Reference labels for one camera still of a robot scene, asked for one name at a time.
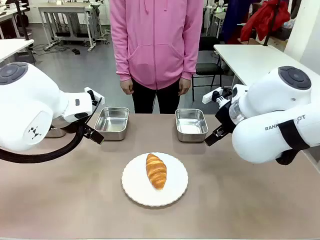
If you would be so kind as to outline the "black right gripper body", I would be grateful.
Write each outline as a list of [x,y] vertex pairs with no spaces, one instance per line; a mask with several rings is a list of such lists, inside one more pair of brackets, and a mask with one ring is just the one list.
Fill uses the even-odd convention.
[[225,103],[222,103],[219,106],[219,110],[217,111],[215,117],[221,123],[222,128],[225,132],[233,132],[236,128],[235,123],[232,121],[229,109],[231,106],[231,101],[227,100]]

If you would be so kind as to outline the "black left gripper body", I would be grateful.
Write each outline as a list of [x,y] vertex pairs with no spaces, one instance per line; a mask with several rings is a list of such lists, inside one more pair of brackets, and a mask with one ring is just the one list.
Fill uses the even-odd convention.
[[86,121],[81,119],[74,122],[67,122],[64,119],[54,119],[52,126],[57,129],[62,129],[68,134],[80,133],[83,136],[86,132]]

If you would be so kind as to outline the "person's left hand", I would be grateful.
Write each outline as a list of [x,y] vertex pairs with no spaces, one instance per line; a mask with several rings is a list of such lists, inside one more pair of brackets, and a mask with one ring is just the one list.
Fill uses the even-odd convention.
[[181,77],[179,79],[179,92],[178,95],[185,95],[191,87],[191,81],[189,79],[185,79]]

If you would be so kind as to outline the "person's right hand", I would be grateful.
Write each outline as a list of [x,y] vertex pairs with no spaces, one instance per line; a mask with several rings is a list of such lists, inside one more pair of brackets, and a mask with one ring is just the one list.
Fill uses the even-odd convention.
[[124,80],[120,82],[120,87],[122,89],[122,91],[126,94],[126,95],[132,95],[134,90],[133,90],[133,81],[132,79],[128,79],[128,80]]

